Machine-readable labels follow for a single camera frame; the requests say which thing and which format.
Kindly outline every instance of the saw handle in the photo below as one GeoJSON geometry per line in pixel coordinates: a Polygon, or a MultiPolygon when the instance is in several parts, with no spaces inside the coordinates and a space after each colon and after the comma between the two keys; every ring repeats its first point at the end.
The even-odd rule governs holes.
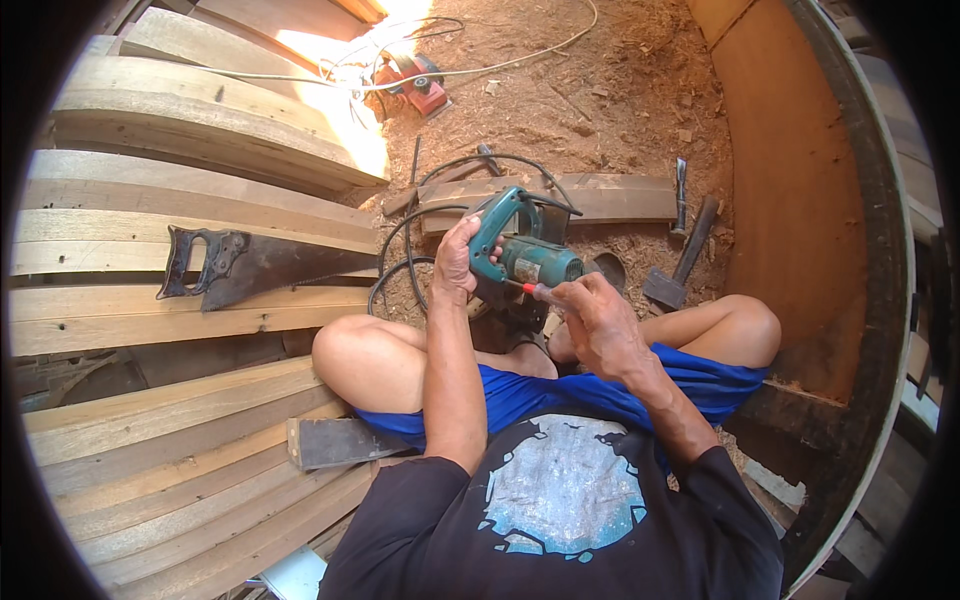
{"type": "Polygon", "coordinates": [[[167,226],[167,229],[170,231],[170,256],[167,257],[163,285],[156,293],[157,300],[198,296],[206,292],[211,283],[229,274],[234,259],[246,252],[250,246],[250,235],[243,231],[181,229],[172,225],[167,226]],[[183,276],[190,265],[193,241],[198,237],[206,242],[206,256],[197,283],[188,287],[183,283],[183,276]]]}
{"type": "Polygon", "coordinates": [[[522,187],[512,185],[477,206],[477,210],[483,210],[480,215],[480,230],[467,243],[470,270],[475,276],[486,277],[496,283],[506,280],[507,268],[502,264],[491,263],[490,254],[496,248],[496,238],[515,214],[521,213],[529,221],[530,231],[524,232],[525,235],[540,238],[540,214],[532,201],[521,196],[525,191],[522,187]]]}

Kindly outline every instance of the man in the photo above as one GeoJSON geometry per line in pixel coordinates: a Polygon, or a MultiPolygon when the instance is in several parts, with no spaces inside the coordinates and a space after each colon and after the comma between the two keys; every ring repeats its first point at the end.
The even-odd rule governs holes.
{"type": "Polygon", "coordinates": [[[639,323],[591,274],[554,292],[576,311],[550,357],[591,371],[558,379],[535,344],[473,350],[479,227],[444,237],[425,334],[352,316],[317,336],[320,378],[423,450],[379,472],[319,598],[778,597],[780,544],[708,422],[760,385],[777,318],[725,297],[639,323]]]}

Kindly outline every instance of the leg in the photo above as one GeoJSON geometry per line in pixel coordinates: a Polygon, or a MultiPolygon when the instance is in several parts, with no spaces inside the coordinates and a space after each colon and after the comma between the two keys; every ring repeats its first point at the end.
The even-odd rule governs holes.
{"type": "MultiPolygon", "coordinates": [[[[556,378],[539,348],[522,344],[509,354],[477,352],[477,362],[501,371],[556,378]]],[[[369,315],[327,325],[313,341],[317,375],[350,405],[375,413],[416,413],[423,406],[426,334],[369,315]]]]}
{"type": "MultiPolygon", "coordinates": [[[[780,347],[780,321],[749,296],[725,296],[640,323],[648,344],[660,342],[726,365],[767,367],[780,347]]],[[[574,362],[569,331],[561,326],[547,345],[557,362],[574,362]]]]}

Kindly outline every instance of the black t-shirt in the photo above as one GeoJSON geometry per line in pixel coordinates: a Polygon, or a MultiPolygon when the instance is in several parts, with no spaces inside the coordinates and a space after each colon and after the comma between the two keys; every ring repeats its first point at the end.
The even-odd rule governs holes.
{"type": "Polygon", "coordinates": [[[524,418],[472,478],[441,457],[380,470],[318,598],[777,598],[780,543],[726,450],[680,483],[649,434],[524,418]]]}

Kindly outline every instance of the hand saw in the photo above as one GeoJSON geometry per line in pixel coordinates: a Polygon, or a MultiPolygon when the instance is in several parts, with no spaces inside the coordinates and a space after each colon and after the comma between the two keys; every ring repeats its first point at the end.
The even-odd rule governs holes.
{"type": "Polygon", "coordinates": [[[374,254],[295,242],[236,229],[170,230],[170,256],[157,300],[205,294],[201,312],[210,312],[271,290],[373,269],[374,254]],[[190,247],[206,242],[204,266],[192,287],[183,282],[190,247]]]}

